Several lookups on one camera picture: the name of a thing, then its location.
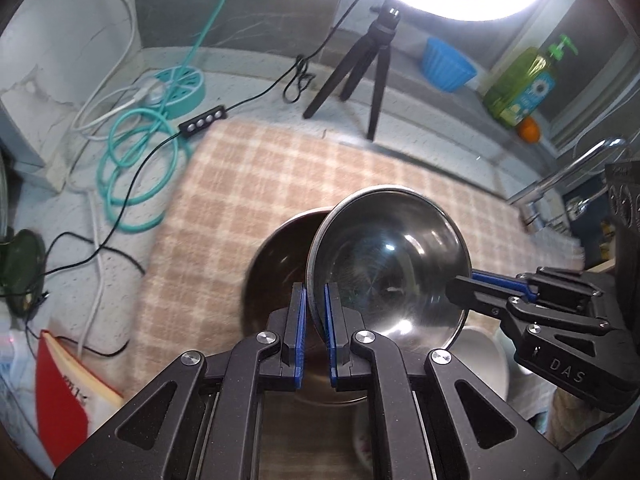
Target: tripod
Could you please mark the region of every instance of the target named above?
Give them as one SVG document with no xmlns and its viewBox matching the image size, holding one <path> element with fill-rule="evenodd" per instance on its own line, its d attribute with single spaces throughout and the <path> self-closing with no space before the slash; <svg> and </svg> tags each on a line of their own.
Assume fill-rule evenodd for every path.
<svg viewBox="0 0 640 480">
<path fill-rule="evenodd" d="M 398 9 L 398 1 L 385 0 L 380 8 L 378 17 L 371 23 L 367 33 L 356 41 L 350 51 L 345 54 L 302 116 L 305 119 L 313 117 L 313 114 L 318 111 L 322 103 L 340 84 L 340 81 L 351 72 L 340 92 L 341 101 L 349 99 L 373 60 L 378 57 L 369 115 L 369 130 L 367 132 L 367 140 L 373 140 L 378 126 L 382 96 L 385 93 L 386 76 L 389 71 L 389 62 L 391 61 L 389 45 L 396 35 L 396 27 L 399 22 L 400 10 Z"/>
</svg>

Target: orange fruit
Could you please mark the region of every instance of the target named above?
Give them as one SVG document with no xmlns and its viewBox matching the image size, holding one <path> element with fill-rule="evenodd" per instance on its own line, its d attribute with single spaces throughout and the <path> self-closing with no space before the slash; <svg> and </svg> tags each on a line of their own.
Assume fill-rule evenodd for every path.
<svg viewBox="0 0 640 480">
<path fill-rule="evenodd" d="M 540 140 L 540 127 L 538 123 L 531 117 L 525 117 L 516 126 L 518 136 L 529 144 L 536 143 Z"/>
</svg>

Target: plaid tablecloth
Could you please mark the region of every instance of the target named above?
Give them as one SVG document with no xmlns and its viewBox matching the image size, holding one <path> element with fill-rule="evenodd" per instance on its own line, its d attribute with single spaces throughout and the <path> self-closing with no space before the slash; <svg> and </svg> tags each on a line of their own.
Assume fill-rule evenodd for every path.
<svg viewBox="0 0 640 480">
<path fill-rule="evenodd" d="M 506 203 L 440 174 L 372 152 L 257 123 L 227 120 L 206 134 L 162 223 L 130 348 L 135 394 L 181 352 L 229 350 L 241 337 L 245 271 L 265 238 L 293 215 L 374 184 L 401 184 L 458 225 L 473 266 L 501 274 L 579 269 L 575 240 L 527 235 Z M 495 329 L 480 315 L 470 322 Z M 366 478 L 351 444 L 351 409 L 266 399 L 260 478 Z"/>
</svg>

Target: metal bowl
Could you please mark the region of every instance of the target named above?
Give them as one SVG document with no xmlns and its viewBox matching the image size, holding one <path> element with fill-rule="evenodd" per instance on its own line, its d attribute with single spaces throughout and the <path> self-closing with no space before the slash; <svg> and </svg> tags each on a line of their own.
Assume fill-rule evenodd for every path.
<svg viewBox="0 0 640 480">
<path fill-rule="evenodd" d="M 449 302 L 445 284 L 470 276 L 460 231 L 446 213 L 415 191 L 374 186 L 340 202 L 314 237 L 306 265 L 308 306 L 326 339 L 324 284 L 337 282 L 342 306 L 367 328 L 405 350 L 448 348 L 467 310 Z"/>
<path fill-rule="evenodd" d="M 296 215 L 278 227 L 258 249 L 242 287 L 242 332 L 264 330 L 273 310 L 289 306 L 291 287 L 305 281 L 311 242 L 330 208 Z M 305 372 L 296 395 L 315 404 L 344 404 L 361 399 L 360 392 L 336 392 L 329 381 L 329 361 L 324 342 L 307 317 Z"/>
</svg>

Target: soap bottle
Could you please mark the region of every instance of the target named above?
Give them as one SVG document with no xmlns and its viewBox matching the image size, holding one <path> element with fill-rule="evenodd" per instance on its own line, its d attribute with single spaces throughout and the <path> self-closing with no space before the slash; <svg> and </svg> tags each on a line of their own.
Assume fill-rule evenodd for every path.
<svg viewBox="0 0 640 480">
<path fill-rule="evenodd" d="M 575 55 L 578 50 L 566 34 L 558 44 L 542 52 L 532 46 L 520 54 L 484 96 L 484 106 L 504 126 L 513 128 L 552 91 L 558 80 L 555 64 L 568 46 Z"/>
</svg>

